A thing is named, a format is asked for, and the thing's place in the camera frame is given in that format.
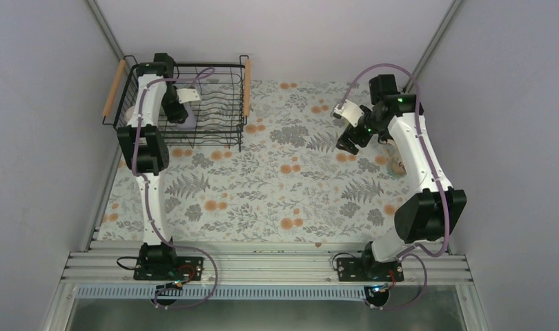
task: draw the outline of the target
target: dish rack wire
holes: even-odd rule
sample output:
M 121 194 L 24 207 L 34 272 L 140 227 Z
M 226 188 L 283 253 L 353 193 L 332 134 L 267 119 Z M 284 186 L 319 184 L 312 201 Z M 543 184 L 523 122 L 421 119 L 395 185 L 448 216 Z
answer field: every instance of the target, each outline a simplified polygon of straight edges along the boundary
M 127 75 L 117 113 L 112 123 L 107 121 L 107 116 L 103 118 L 103 124 L 111 125 L 115 130 L 127 124 L 125 113 L 135 105 L 137 100 L 138 86 L 135 72 L 139 64 L 135 57 L 128 55 L 124 59 L 127 57 L 132 58 L 135 65 Z M 238 146 L 241 151 L 243 128 L 247 124 L 250 110 L 250 66 L 248 55 L 241 55 L 238 63 L 176 63 L 174 67 L 176 78 L 195 78 L 199 72 L 208 67 L 213 67 L 215 72 L 208 78 L 197 81 L 194 86 L 201 96 L 201 101 L 190 103 L 197 121 L 194 129 L 181 130 L 176 124 L 169 122 L 163 112 L 160 112 L 158 128 L 166 145 L 192 148 Z M 186 82 L 176 82 L 174 85 L 177 88 L 190 88 L 190 83 Z

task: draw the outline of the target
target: mounting plate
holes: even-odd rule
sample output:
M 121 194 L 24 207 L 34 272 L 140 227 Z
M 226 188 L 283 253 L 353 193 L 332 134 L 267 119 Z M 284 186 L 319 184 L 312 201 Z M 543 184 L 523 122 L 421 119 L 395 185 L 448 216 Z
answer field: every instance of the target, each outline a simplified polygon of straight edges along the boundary
M 176 268 L 172 269 L 171 265 L 158 263 L 151 265 L 142 263 L 141 259 L 138 259 L 136 265 L 140 265 L 141 267 L 135 269 L 133 279 L 136 281 L 177 281 L 184 277 L 188 277 L 188 271 L 180 267 L 183 265 L 191 265 L 196 270 L 191 281 L 200 281 L 203 264 L 204 259 L 201 257 L 177 257 Z
M 391 282 L 391 275 L 389 270 L 393 271 L 395 281 L 400 282 L 404 280 L 404 272 L 398 271 L 398 267 L 402 264 L 397 261 L 385 262 L 379 264 L 379 270 L 372 270 L 373 278 L 368 277 L 366 270 L 363 268 L 363 263 L 359 258 L 340 257 L 336 259 L 336 268 L 338 271 L 338 281 L 343 282 Z

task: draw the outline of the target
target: black cable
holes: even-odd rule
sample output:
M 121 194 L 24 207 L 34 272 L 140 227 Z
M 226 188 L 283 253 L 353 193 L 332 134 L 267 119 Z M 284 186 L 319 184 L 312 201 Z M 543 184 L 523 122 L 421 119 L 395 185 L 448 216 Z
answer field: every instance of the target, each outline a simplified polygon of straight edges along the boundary
M 122 269 L 125 269 L 125 270 L 135 271 L 135 267 L 126 267 L 126 266 L 122 265 L 122 264 L 119 262 L 119 261 L 121 261 L 121 260 L 135 260 L 135 261 L 137 261 L 137 257 L 119 257 L 119 258 L 117 259 L 117 265 L 118 265 L 119 267 L 121 267 Z
M 334 271 L 338 271 L 338 269 L 334 266 L 334 260 L 335 260 L 338 256 L 340 256 L 340 255 L 349 255 L 350 257 L 352 257 L 352 258 L 354 258 L 354 259 L 357 258 L 355 255 L 352 255 L 351 253 L 341 252 L 341 253 L 336 254 L 336 255 L 333 257 L 333 260 L 331 261 L 331 266 L 333 267 Z

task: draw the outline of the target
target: white backdrop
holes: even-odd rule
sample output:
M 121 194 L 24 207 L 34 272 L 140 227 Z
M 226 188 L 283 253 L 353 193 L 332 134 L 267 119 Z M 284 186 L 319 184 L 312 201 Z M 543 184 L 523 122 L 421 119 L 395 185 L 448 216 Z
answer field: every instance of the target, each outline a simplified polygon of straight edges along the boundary
M 123 51 L 141 60 L 168 52 L 178 62 L 237 61 L 246 53 L 254 79 L 350 81 L 379 62 L 412 71 L 452 1 L 97 2 Z

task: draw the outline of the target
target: table surface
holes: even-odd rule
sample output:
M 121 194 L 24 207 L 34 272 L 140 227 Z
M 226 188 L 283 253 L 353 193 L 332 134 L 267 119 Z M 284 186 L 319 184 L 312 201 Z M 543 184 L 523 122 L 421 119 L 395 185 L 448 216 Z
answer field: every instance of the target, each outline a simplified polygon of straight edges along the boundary
M 170 146 L 168 223 L 177 241 L 368 242 L 410 197 L 395 147 L 335 149 L 348 84 L 253 81 L 244 147 Z M 350 100 L 370 104 L 369 89 Z M 121 160 L 99 240 L 142 240 L 141 197 Z

